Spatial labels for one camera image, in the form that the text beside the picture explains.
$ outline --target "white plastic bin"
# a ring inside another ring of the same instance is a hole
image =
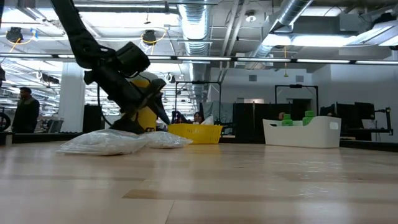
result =
[[[315,148],[340,145],[340,118],[317,116],[307,126],[303,126],[302,121],[294,121],[294,126],[288,127],[283,127],[281,121],[263,119],[262,122],[267,145]]]

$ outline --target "white plastic bag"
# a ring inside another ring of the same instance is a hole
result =
[[[61,146],[57,153],[112,156],[130,154],[144,147],[147,139],[134,133],[105,129],[74,138]]]
[[[193,142],[190,139],[163,131],[145,133],[143,136],[148,140],[146,147],[156,149],[175,149],[185,147]]]
[[[209,116],[206,118],[204,122],[202,122],[204,125],[214,125],[214,118],[213,115]]]

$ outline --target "yellow basket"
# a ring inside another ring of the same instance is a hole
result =
[[[218,144],[223,127],[201,124],[171,124],[169,132],[191,139],[192,144]]]

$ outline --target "light wood floor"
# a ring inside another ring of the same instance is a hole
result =
[[[1,224],[398,223],[398,154],[220,144],[134,155],[0,148]]]

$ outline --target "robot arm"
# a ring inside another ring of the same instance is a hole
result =
[[[136,134],[144,130],[131,118],[143,107],[148,106],[166,124],[170,120],[164,110],[160,90],[165,86],[162,79],[153,80],[145,90],[129,83],[126,78],[143,72],[150,61],[147,55],[132,42],[115,51],[101,46],[87,31],[72,0],[51,0],[55,13],[68,35],[72,52],[79,66],[91,71],[85,72],[85,83],[96,82],[124,112],[116,121],[114,129]]]

